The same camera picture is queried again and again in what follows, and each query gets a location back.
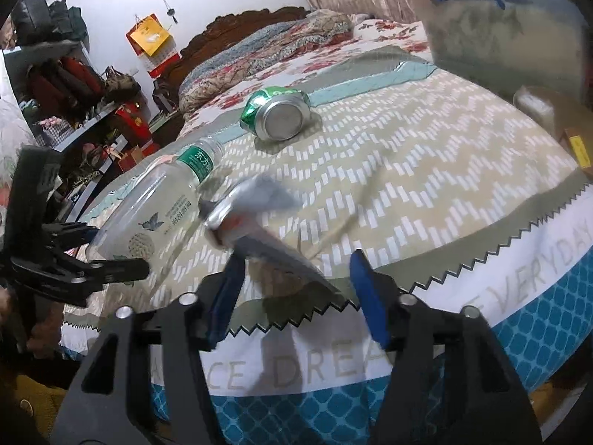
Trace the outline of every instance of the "bed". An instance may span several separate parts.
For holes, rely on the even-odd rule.
[[[224,18],[236,23],[231,40],[242,40],[241,15]],[[356,248],[431,306],[481,309],[529,391],[591,331],[593,190],[575,161],[511,104],[432,65],[421,23],[367,19],[352,27],[351,38],[246,75],[186,112],[178,141],[112,182],[83,218],[100,227],[148,166],[211,133],[226,142],[224,163],[211,176],[223,185],[213,197],[258,171],[298,189],[303,208],[266,215],[263,224],[290,245],[300,241],[341,293],[327,296],[249,267],[229,334],[202,354],[230,443],[365,443],[392,356],[370,339],[358,311],[347,266]],[[222,49],[231,41],[220,38],[205,45]],[[204,63],[192,56],[200,51],[183,52],[173,85],[191,72],[185,59]],[[328,96],[327,85],[339,86],[345,73],[364,74],[368,87]],[[378,85],[378,74],[390,84]],[[265,148],[234,133],[233,120],[254,90],[270,85],[318,96],[319,119]],[[163,306],[222,270],[229,256],[210,247],[202,227],[171,244],[180,252],[164,279],[112,284],[87,309],[67,307],[62,345],[84,354],[119,306]],[[166,418],[158,347],[152,381],[156,412]],[[278,417],[283,432],[265,424]]]

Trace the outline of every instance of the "crushed can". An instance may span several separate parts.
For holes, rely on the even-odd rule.
[[[262,141],[286,141],[311,120],[309,96],[286,87],[266,87],[249,97],[239,125]]]

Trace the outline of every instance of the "plastic bottle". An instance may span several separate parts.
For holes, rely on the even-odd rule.
[[[221,162],[224,147],[205,137],[157,165],[123,199],[87,248],[87,259],[150,261],[198,212],[198,187]]]

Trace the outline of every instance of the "carved headboard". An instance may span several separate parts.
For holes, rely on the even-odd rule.
[[[186,76],[199,64],[212,58],[222,50],[233,46],[253,32],[272,23],[300,20],[307,11],[303,7],[285,6],[273,13],[270,10],[249,10],[241,14],[227,14],[217,17],[199,35],[192,38],[181,51],[182,59],[167,67],[161,75],[175,91]]]

